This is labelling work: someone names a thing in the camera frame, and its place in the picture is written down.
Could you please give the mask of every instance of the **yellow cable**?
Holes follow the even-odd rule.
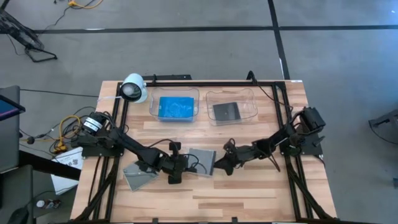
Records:
[[[99,4],[101,4],[103,0],[99,0],[97,2],[97,4],[95,4],[94,6],[82,6],[80,4],[78,4],[77,2],[75,2],[74,0],[68,2],[69,6],[78,6],[78,7],[82,7],[83,9],[94,9],[95,7],[97,7]]]
[[[62,136],[62,125],[63,125],[63,123],[64,123],[67,119],[69,119],[69,118],[76,118],[79,127],[80,127],[80,124],[81,124],[81,123],[80,123],[80,118],[79,118],[78,116],[76,116],[76,115],[67,116],[66,118],[64,118],[64,119],[60,122],[60,125],[59,125],[59,127],[60,127],[60,137],[59,137],[59,139],[57,139],[57,140],[60,141],[60,142],[58,143],[58,146],[57,146],[59,149],[65,148],[65,145],[63,144],[63,141],[62,141],[62,139],[63,139],[64,137],[71,137],[71,136],[73,136],[73,134],[76,134],[77,131],[78,131],[78,129],[76,129],[76,130],[74,130],[74,131],[71,133],[72,135],[65,135],[65,136]]]
[[[73,132],[71,132],[71,133],[68,133],[68,134],[66,134],[65,136],[62,136],[62,125],[63,125],[63,123],[66,121],[66,120],[68,120],[68,119],[70,119],[70,118],[76,118],[77,119],[77,122],[78,122],[78,126],[80,127],[80,125],[81,125],[81,121],[80,121],[80,118],[78,117],[78,116],[76,116],[76,115],[70,115],[70,116],[67,116],[67,117],[65,117],[65,118],[63,118],[62,120],[61,120],[61,122],[60,122],[60,124],[59,124],[59,130],[60,130],[60,135],[59,135],[59,138],[57,138],[57,139],[38,139],[38,140],[35,140],[35,141],[40,141],[40,142],[49,142],[49,141],[57,141],[57,140],[59,140],[59,143],[58,143],[58,146],[57,146],[57,148],[58,148],[58,150],[65,150],[66,149],[66,146],[64,145],[64,143],[63,143],[63,138],[68,138],[68,137],[72,137],[74,134],[77,134],[77,132],[79,131],[79,129],[76,129],[76,130],[74,130]]]

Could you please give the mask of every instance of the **black floor stripe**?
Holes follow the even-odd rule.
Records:
[[[4,0],[4,2],[2,2],[1,6],[0,6],[0,9],[4,10],[4,9],[6,8],[6,6],[7,6],[7,4],[8,4],[9,1],[10,1],[10,0]]]
[[[284,45],[282,43],[282,37],[280,36],[279,25],[278,25],[278,20],[277,20],[273,0],[268,0],[268,6],[269,6],[269,12],[271,14],[271,19],[272,19],[272,27],[274,28],[276,47],[278,49],[278,55],[280,58],[280,62],[282,64],[283,76],[284,76],[284,79],[290,80],[290,74],[289,74],[289,69],[287,68],[287,61],[286,61]]]
[[[383,30],[398,29],[398,25],[371,25],[371,26],[281,26],[279,30]]]
[[[261,31],[273,30],[271,26],[218,26],[218,27],[154,27],[154,28],[115,28],[115,29],[60,29],[35,30],[41,34],[105,34],[141,32],[204,32],[204,31]]]

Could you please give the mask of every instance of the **table leg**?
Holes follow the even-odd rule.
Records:
[[[19,151],[19,167],[24,165],[31,165],[33,170],[54,174],[72,180],[79,180],[80,177],[80,169],[44,159],[28,152]]]

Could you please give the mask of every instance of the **white paper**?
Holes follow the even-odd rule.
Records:
[[[54,162],[60,162],[62,164],[82,169],[83,168],[83,158],[81,157],[82,147],[78,147],[76,149],[72,149],[71,151],[65,152],[63,154],[57,155],[53,159]],[[54,185],[54,189],[57,195],[61,195],[64,192],[70,190],[72,187],[79,184],[77,180],[71,180],[64,177],[59,177],[51,174],[52,183]]]

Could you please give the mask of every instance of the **monitor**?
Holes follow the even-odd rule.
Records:
[[[25,112],[25,108],[9,98],[0,95],[0,121]]]

